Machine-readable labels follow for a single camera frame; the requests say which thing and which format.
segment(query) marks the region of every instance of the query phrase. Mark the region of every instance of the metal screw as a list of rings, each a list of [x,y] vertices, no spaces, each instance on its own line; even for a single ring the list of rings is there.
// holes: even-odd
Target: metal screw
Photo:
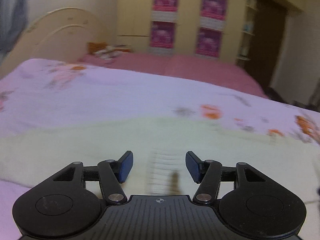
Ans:
[[[124,199],[124,196],[119,193],[114,193],[114,194],[109,195],[108,199],[110,199],[113,202],[119,202]]]
[[[196,199],[202,202],[207,202],[211,199],[211,196],[209,194],[202,193],[202,194],[198,194],[196,196]]]

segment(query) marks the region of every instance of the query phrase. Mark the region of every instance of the curved headboard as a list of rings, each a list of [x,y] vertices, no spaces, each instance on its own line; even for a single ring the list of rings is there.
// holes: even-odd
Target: curved headboard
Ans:
[[[110,33],[92,13],[79,8],[62,8],[34,21],[0,66],[0,78],[30,58],[74,62],[86,54],[86,44],[108,42]]]

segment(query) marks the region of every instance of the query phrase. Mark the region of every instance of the circular cover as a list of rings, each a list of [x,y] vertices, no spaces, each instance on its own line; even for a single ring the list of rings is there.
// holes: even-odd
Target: circular cover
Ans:
[[[90,191],[55,182],[55,187],[33,188],[15,202],[12,215],[28,235],[60,238],[91,226],[101,212],[99,199]]]
[[[219,203],[220,215],[233,230],[249,238],[277,239],[301,228],[306,208],[295,194],[280,185],[251,183],[252,187],[229,192]]]

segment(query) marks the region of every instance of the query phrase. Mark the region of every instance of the shelf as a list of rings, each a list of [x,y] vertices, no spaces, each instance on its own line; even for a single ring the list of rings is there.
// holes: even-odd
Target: shelf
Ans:
[[[248,34],[248,35],[251,35],[251,36],[254,36],[253,33],[249,33],[249,32],[246,32],[246,31],[242,31],[244,34]]]
[[[239,60],[244,60],[244,61],[249,61],[250,59],[247,57],[242,57],[242,56],[238,56],[237,59]]]
[[[250,5],[246,5],[246,7],[247,7],[248,9],[253,10],[253,11],[258,11],[258,9],[257,9],[257,8],[252,7],[252,6],[250,6]]]

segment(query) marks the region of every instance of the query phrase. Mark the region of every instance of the doorway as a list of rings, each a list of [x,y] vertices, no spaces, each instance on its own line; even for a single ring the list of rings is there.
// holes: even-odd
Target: doorway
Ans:
[[[257,13],[244,69],[265,91],[279,56],[287,9],[272,0],[257,0]]]

